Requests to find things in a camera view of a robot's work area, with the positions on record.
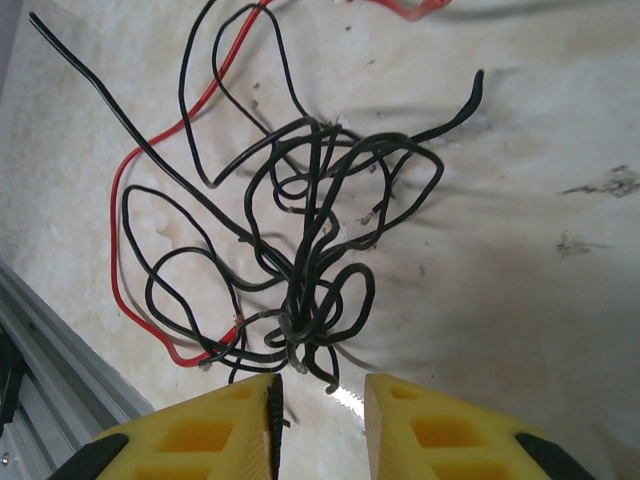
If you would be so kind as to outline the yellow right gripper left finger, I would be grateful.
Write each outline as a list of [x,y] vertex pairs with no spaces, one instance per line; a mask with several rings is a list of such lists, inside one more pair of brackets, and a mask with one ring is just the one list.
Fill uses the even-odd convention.
[[258,374],[112,427],[59,469],[62,479],[276,479],[283,382]]

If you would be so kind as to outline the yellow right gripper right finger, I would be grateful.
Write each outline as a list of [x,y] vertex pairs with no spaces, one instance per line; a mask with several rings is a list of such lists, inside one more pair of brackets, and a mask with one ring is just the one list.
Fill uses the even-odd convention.
[[387,374],[368,374],[364,421],[373,479],[592,479],[536,428]]

